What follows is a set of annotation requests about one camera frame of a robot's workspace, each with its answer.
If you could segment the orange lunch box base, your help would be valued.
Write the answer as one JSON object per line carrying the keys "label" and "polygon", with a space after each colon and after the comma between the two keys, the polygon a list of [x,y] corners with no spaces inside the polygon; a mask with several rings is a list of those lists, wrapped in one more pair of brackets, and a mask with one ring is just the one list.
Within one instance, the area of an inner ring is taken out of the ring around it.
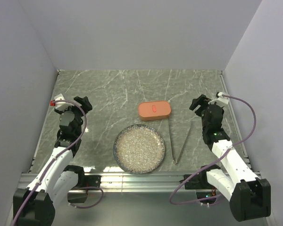
{"label": "orange lunch box base", "polygon": [[168,119],[170,115],[150,115],[150,116],[139,116],[142,121],[156,121],[156,120],[164,120]]}

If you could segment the orange lunch box lid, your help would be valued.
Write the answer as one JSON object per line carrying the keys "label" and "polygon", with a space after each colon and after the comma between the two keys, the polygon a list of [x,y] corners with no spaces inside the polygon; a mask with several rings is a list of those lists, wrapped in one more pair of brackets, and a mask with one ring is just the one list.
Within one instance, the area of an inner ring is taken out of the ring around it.
{"label": "orange lunch box lid", "polygon": [[167,101],[142,102],[138,105],[139,116],[170,115],[171,106]]}

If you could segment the metal tongs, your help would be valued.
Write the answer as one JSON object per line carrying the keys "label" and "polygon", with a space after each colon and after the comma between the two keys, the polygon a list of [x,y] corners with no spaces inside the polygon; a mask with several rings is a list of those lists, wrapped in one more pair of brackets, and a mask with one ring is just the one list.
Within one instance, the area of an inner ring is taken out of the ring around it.
{"label": "metal tongs", "polygon": [[193,122],[191,121],[189,127],[186,129],[185,137],[183,137],[183,133],[175,133],[173,124],[171,122],[171,118],[167,119],[168,124],[168,133],[169,133],[169,140],[170,140],[170,148],[171,148],[171,156],[174,165],[177,165],[182,158],[184,150],[187,146]]}

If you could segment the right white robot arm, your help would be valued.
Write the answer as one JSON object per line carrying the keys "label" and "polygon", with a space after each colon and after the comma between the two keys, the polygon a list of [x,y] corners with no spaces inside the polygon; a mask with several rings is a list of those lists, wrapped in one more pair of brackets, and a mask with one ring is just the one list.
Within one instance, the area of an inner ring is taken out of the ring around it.
{"label": "right white robot arm", "polygon": [[271,185],[260,179],[235,150],[235,145],[222,127],[224,107],[229,96],[218,92],[216,99],[200,95],[193,99],[190,110],[201,118],[202,137],[210,151],[226,170],[216,163],[204,167],[198,177],[204,188],[214,186],[229,201],[233,217],[241,222],[269,217],[271,214]]}

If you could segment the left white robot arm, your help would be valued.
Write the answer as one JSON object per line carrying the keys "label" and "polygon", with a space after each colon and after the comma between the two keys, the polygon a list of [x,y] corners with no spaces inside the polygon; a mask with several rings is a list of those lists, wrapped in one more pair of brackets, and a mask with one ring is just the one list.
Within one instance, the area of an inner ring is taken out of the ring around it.
{"label": "left white robot arm", "polygon": [[72,189],[85,186],[83,167],[70,165],[87,127],[87,113],[92,110],[88,97],[66,100],[62,94],[50,102],[59,114],[59,130],[50,158],[26,188],[13,196],[13,226],[50,226],[56,208]]}

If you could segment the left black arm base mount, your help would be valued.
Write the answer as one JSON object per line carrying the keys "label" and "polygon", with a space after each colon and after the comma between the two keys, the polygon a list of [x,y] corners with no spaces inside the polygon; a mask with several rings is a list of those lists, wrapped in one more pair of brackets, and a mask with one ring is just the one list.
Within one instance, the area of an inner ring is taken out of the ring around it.
{"label": "left black arm base mount", "polygon": [[100,175],[85,175],[83,185],[84,187],[100,187]]}

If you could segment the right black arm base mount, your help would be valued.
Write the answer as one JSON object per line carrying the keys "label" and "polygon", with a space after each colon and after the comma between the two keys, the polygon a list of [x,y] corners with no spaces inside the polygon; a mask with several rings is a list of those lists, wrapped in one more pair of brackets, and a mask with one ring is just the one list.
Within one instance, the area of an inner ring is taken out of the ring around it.
{"label": "right black arm base mount", "polygon": [[185,190],[209,189],[211,185],[205,179],[204,176],[197,174],[184,184],[184,188]]}

